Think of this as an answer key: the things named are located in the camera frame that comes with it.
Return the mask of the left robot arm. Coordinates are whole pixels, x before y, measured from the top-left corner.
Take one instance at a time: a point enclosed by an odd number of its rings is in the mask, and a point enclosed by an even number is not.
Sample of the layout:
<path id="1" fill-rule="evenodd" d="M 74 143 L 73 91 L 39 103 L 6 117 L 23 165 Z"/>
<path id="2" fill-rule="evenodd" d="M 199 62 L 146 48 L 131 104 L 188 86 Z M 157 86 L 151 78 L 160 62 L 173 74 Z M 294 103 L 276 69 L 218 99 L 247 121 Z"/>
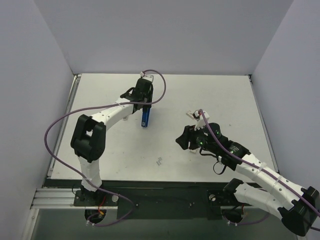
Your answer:
<path id="1" fill-rule="evenodd" d="M 98 113 L 87 116 L 82 114 L 76 123 L 70 146 L 74 150 L 80 163 L 81 191 L 85 193 L 85 200 L 92 206 L 99 205 L 103 200 L 101 188 L 99 159 L 106 148 L 106 133 L 113 125 L 129 115 L 142 110 L 141 126 L 146 128 L 149 123 L 151 103 L 153 100 L 153 82 L 146 78 L 139 78 L 135 87 L 129 88 L 115 102 L 115 106 L 108 107 Z"/>

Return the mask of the white staple box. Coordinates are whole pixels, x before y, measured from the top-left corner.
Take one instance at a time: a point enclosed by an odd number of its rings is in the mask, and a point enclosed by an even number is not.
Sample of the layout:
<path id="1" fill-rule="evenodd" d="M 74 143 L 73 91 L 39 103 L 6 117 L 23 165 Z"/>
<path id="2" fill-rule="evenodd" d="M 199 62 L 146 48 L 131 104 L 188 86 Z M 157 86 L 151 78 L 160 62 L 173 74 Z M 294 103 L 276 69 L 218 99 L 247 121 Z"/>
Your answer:
<path id="1" fill-rule="evenodd" d="M 186 115 L 189 117 L 189 118 L 191 118 L 191 119 L 194 119 L 195 117 L 194 117 L 194 113 L 192 112 L 192 111 L 187 111 L 186 112 Z"/>

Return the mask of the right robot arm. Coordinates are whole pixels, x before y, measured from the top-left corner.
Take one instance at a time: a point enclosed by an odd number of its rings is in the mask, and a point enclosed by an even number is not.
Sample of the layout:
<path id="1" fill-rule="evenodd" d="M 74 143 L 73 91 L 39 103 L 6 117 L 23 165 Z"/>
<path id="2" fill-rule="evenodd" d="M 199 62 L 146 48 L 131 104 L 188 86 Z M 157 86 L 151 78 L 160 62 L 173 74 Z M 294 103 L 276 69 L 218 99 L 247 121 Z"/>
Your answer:
<path id="1" fill-rule="evenodd" d="M 264 210 L 301 237 L 308 233 L 319 216 L 320 193 L 314 187 L 302 187 L 273 171 L 247 148 L 222 135 L 217 123 L 209 123 L 200 129 L 187 125 L 175 141 L 183 150 L 209 152 L 225 167 L 260 186 L 254 188 L 234 178 L 224 188 L 226 203 L 239 202 Z"/>

